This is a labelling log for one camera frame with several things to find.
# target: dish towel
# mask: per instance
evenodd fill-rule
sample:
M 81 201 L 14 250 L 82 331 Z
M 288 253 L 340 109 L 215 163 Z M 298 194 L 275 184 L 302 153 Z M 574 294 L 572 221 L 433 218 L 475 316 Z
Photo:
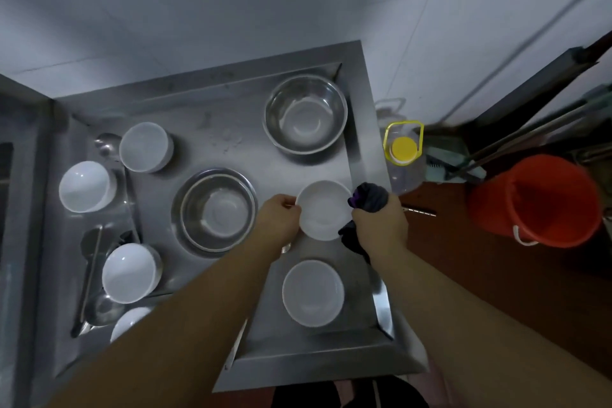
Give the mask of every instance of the dish towel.
M 353 193 L 353 196 L 348 199 L 348 204 L 353 208 L 361 208 L 369 213 L 375 213 L 384 208 L 389 199 L 389 193 L 383 187 L 372 183 L 360 184 Z M 341 241 L 349 250 L 365 258 L 365 262 L 370 264 L 370 256 L 363 250 L 357 238 L 357 227 L 355 222 L 350 220 L 338 231 L 341 236 Z

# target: stainless steel bowl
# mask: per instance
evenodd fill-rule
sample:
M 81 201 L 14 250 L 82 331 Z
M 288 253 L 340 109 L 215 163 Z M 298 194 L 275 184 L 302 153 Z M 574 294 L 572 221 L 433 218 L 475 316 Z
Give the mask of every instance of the stainless steel bowl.
M 348 107 L 329 79 L 302 74 L 280 83 L 266 103 L 264 129 L 278 148 L 295 155 L 325 150 L 342 134 Z
M 256 212 L 249 181 L 239 172 L 215 168 L 196 174 L 178 191 L 172 221 L 178 222 L 179 241 L 186 240 L 199 251 L 221 253 L 247 236 Z

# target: bucket handle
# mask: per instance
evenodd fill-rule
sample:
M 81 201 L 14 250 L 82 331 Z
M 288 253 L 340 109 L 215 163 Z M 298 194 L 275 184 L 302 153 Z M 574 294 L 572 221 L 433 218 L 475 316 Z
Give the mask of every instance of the bucket handle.
M 512 226 L 512 232 L 514 233 L 515 240 L 521 245 L 524 245 L 525 247 L 531 247 L 533 245 L 539 244 L 537 240 L 534 240 L 533 242 L 525 242 L 524 240 L 521 240 L 520 236 L 518 235 L 518 226 L 516 224 Z

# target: plastic bottle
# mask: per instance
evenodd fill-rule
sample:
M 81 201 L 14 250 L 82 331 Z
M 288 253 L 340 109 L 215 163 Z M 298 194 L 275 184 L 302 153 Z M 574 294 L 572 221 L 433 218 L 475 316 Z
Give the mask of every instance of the plastic bottle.
M 420 121 L 396 121 L 386 128 L 382 145 L 391 191 L 396 195 L 415 190 L 425 180 L 424 127 Z

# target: red bucket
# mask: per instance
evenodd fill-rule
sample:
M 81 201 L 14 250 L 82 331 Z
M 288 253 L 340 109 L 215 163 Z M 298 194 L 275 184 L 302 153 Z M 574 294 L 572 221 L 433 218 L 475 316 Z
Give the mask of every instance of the red bucket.
M 523 245 L 575 247 L 601 222 L 597 187 L 584 169 L 550 155 L 534 155 L 475 188 L 468 214 L 482 229 Z

